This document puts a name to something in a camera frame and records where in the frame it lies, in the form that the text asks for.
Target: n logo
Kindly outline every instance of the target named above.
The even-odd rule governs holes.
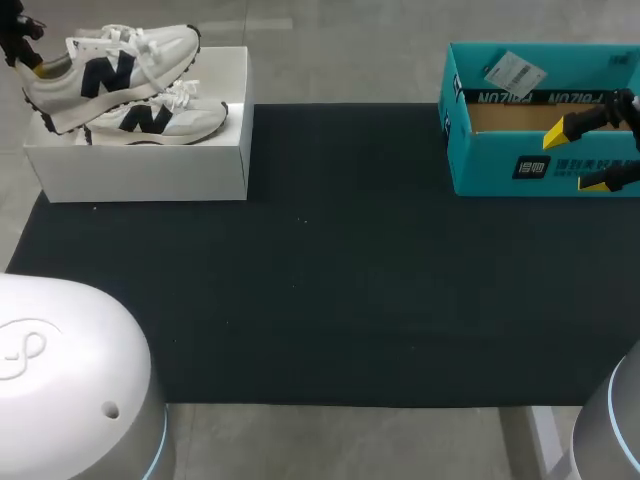
[[[444,111],[444,121],[442,122],[442,135],[444,136],[444,148],[449,148],[449,136],[451,135],[451,118],[449,111]]]
[[[151,107],[148,105],[135,105],[131,107],[127,116],[124,117],[122,124],[120,125],[120,130],[124,130],[126,132],[133,132],[138,125],[140,125],[140,130],[142,133],[155,133],[161,134],[164,132],[164,129],[167,128],[167,124],[169,120],[173,117],[173,113],[165,107],[164,105],[156,115],[156,118],[153,118],[153,112],[151,112]]]
[[[460,83],[460,78],[457,73],[453,76],[453,93],[455,93],[456,103],[458,103],[458,98],[460,97],[460,93],[462,93],[462,84]]]
[[[109,92],[124,90],[131,84],[131,72],[135,57],[120,51],[118,69],[114,72],[108,58],[94,58],[89,60],[84,70],[81,95],[86,98],[96,98],[100,91],[100,84]]]

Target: sneaker sole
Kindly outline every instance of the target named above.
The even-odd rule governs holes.
[[[224,127],[227,121],[227,116],[220,125],[211,131],[199,132],[193,135],[158,135],[154,133],[140,133],[140,132],[122,132],[115,130],[113,133],[93,132],[86,125],[84,127],[84,135],[87,141],[87,145],[190,145],[199,143],[207,137],[210,137],[218,133],[222,127]]]
[[[187,25],[187,27],[194,30],[198,34],[198,48],[190,59],[186,59],[184,62],[180,63],[179,65],[171,69],[171,71],[167,72],[158,79],[158,83],[163,86],[163,89],[171,87],[176,80],[180,79],[182,75],[189,71],[191,65],[196,63],[196,57],[202,49],[200,45],[200,39],[202,38],[200,31],[193,25]],[[118,108],[121,105],[126,105],[129,102],[148,100],[159,95],[161,92],[158,92],[151,84],[140,85],[139,87],[130,88],[127,90],[109,92],[76,108],[66,110],[54,115],[49,115],[48,113],[40,110],[29,99],[24,90],[23,93],[25,101],[29,105],[31,105],[31,108],[34,111],[40,113],[40,115],[42,116],[42,120],[44,121],[47,130],[49,130],[51,133],[64,135],[66,133],[73,132],[85,123],[90,122],[91,120],[99,117],[105,112],[113,110],[114,108]]]

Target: sneaker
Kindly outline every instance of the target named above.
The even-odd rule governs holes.
[[[229,108],[201,99],[197,81],[178,80],[164,93],[105,113],[85,125],[89,145],[187,145],[217,132]]]
[[[33,70],[16,62],[27,101],[50,131],[72,131],[126,102],[163,92],[195,61],[200,34],[189,25],[109,25],[67,39],[68,52]]]

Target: gray tile floor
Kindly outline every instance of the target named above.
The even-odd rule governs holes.
[[[435,101],[451,41],[640,40],[636,0],[24,3],[29,13],[49,25],[46,39],[38,45],[46,56],[56,54],[75,28],[105,23],[196,23],[206,46],[246,44],[261,103]],[[13,72],[3,65],[0,105],[3,271],[39,191],[20,147],[31,112],[22,102]],[[555,413],[566,443],[577,409]],[[173,407],[179,453],[176,479],[535,478],[532,465],[518,464],[527,455],[513,455],[507,448],[512,445],[505,444],[508,416],[490,408],[179,405]],[[523,428],[515,425],[516,431]]]

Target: label sticker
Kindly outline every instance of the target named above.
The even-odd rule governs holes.
[[[484,79],[518,98],[526,97],[545,79],[547,73],[535,65],[507,52]]]

